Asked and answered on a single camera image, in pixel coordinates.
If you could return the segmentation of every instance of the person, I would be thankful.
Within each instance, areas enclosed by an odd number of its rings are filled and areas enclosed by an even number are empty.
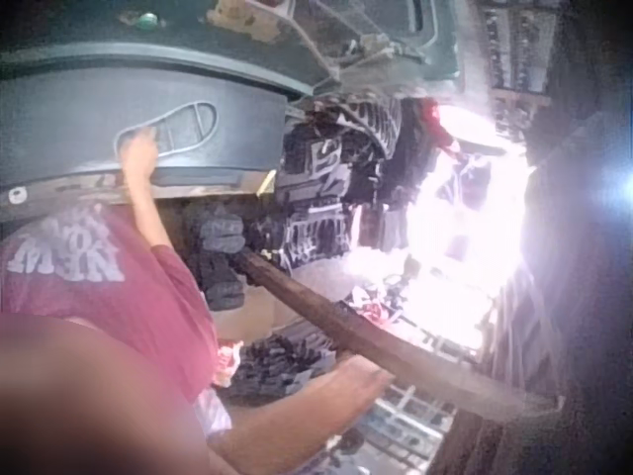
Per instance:
[[[19,467],[3,473],[235,473],[202,437],[218,343],[151,196],[157,156],[152,130],[120,150],[129,207],[82,204],[2,243],[0,453]]]

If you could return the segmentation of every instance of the wooden pole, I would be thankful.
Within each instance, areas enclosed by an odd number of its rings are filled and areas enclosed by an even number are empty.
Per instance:
[[[498,423],[555,409],[553,401],[451,363],[343,311],[249,249],[236,261],[255,282],[338,343],[437,399]]]

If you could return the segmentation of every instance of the bright light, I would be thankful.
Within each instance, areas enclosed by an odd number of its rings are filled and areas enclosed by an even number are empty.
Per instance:
[[[449,104],[441,104],[438,109],[442,127],[455,139],[506,147],[506,141],[497,135],[493,121]]]
[[[631,204],[633,204],[633,175],[629,177],[626,183],[626,195]]]
[[[444,121],[446,117],[447,122],[457,124],[453,112],[447,115],[442,108],[440,115],[442,125],[455,134]],[[464,125],[469,117],[460,120],[462,130],[477,129],[475,121],[468,127]],[[468,140],[463,134],[455,135]],[[409,251],[426,271],[411,284],[407,317],[431,333],[473,349],[482,344],[476,325],[490,310],[492,298],[521,258],[524,195],[532,169],[524,148],[509,145],[505,149],[507,155],[490,158],[491,183],[479,212],[436,197],[437,190],[452,175],[452,158],[445,153],[440,154],[435,170],[421,184],[417,201],[407,210]],[[631,184],[633,197],[633,179]],[[463,262],[446,255],[456,236],[468,238]],[[450,280],[432,275],[432,269],[440,269]]]

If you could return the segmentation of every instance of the red t-shirt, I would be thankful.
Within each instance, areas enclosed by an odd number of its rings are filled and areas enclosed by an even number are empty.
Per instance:
[[[127,207],[90,205],[2,244],[2,312],[79,317],[136,349],[193,402],[218,345],[196,282],[167,246],[149,248]]]

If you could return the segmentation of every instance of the fabric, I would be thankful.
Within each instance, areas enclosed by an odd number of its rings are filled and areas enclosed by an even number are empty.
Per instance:
[[[194,402],[194,412],[205,436],[232,428],[230,415],[212,388],[204,389],[200,393]]]
[[[218,345],[196,282],[167,246],[149,248],[127,207],[90,205],[28,225],[2,244],[7,313],[83,319],[136,349],[193,403]]]

